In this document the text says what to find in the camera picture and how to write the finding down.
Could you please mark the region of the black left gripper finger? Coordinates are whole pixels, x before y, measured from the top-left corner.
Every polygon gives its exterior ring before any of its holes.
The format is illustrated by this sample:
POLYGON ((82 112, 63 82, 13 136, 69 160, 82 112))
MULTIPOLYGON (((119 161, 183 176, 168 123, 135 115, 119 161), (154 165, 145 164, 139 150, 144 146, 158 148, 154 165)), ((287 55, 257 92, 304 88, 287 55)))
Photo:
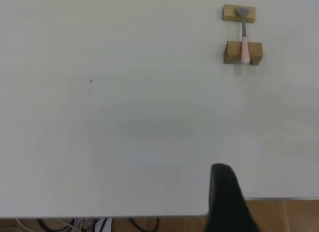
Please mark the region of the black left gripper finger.
POLYGON ((232 168, 211 166, 206 232, 258 232, 232 168))

